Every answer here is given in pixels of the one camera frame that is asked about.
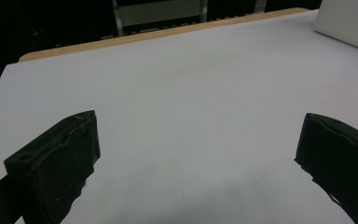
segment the table edge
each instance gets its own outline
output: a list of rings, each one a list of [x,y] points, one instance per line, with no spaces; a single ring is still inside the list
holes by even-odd
[[[78,44],[73,46],[67,46],[62,48],[56,48],[56,49],[45,49],[45,50],[39,50],[35,52],[30,52],[27,54],[22,55],[19,58],[19,63],[27,62],[31,60],[37,60],[37,59],[43,59],[48,57],[54,57],[59,56],[63,54],[69,54],[69,53],[76,53],[91,49],[101,49],[106,47],[112,47],[116,45],[121,44],[128,44],[132,42],[147,40],[147,39],[153,39],[168,35],[179,35],[183,33],[203,30],[203,29],[209,29],[214,28],[218,26],[224,26],[224,25],[230,25],[230,24],[236,24],[241,22],[248,22],[248,21],[260,21],[280,16],[286,16],[291,14],[296,14],[300,12],[309,11],[308,9],[302,8],[302,7],[293,7],[278,11],[271,11],[266,13],[259,13],[259,14],[253,14],[249,16],[243,16],[243,17],[237,17],[227,20],[221,20],[221,21],[209,21],[205,23],[198,23],[188,26],[181,26],[176,27],[172,29],[166,29],[166,30],[158,30],[155,32],[148,32],[148,33],[142,33],[138,35],[127,35],[117,38],[111,38],[111,39],[105,39],[105,40],[98,40],[94,42],[84,43],[84,44]]]

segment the white box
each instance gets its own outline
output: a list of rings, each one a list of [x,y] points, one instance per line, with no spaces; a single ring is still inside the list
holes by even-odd
[[[315,30],[358,47],[358,0],[323,0]]]

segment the white table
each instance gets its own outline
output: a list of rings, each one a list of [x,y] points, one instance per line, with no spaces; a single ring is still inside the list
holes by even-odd
[[[94,109],[102,157],[63,223],[352,223],[293,158],[307,112],[358,128],[358,49],[317,11],[9,65],[2,161]]]

